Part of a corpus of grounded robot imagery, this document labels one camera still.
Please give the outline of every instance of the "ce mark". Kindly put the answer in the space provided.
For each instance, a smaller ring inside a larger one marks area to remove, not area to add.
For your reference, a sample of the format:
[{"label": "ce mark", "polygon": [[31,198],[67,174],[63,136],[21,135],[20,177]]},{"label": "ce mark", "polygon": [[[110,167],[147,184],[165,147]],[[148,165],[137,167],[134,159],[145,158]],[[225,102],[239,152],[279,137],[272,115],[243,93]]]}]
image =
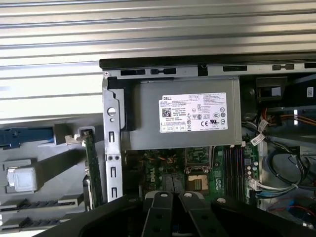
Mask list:
[{"label": "ce mark", "polygon": [[201,122],[201,126],[202,126],[202,127],[208,126],[208,121],[206,121],[206,122],[202,121],[202,122]]}]

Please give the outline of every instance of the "sheet metal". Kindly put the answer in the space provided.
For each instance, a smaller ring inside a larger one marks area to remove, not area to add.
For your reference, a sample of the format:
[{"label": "sheet metal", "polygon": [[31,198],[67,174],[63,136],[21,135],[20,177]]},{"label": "sheet metal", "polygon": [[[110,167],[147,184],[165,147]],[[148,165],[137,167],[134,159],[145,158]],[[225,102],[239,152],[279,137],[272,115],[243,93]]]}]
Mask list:
[{"label": "sheet metal", "polygon": [[314,0],[1,1],[0,123],[101,113],[102,58],[314,51],[315,9]]}]

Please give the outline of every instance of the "power supply label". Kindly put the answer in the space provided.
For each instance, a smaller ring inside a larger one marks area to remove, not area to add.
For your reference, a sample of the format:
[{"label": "power supply label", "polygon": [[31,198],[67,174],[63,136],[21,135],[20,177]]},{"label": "power supply label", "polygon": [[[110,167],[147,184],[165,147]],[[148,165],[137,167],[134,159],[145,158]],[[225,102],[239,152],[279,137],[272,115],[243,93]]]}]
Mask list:
[{"label": "power supply label", "polygon": [[226,93],[164,95],[159,121],[161,133],[226,130]]}]

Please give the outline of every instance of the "white connector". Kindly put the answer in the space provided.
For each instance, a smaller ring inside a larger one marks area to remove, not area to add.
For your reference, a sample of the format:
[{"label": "white connector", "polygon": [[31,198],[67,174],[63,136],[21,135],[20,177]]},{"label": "white connector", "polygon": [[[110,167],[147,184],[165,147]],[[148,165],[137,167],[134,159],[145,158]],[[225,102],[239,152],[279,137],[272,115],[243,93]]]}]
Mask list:
[{"label": "white connector", "polygon": [[258,181],[254,179],[249,180],[249,187],[252,188],[254,191],[260,191],[260,188],[258,187]]}]

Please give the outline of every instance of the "blue clip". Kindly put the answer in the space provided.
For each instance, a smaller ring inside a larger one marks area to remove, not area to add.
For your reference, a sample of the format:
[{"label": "blue clip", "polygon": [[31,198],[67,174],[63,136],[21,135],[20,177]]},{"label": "blue clip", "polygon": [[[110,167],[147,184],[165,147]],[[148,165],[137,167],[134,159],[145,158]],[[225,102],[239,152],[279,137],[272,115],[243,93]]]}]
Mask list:
[{"label": "blue clip", "polygon": [[52,128],[15,127],[0,130],[0,147],[18,148],[21,143],[53,140]]}]

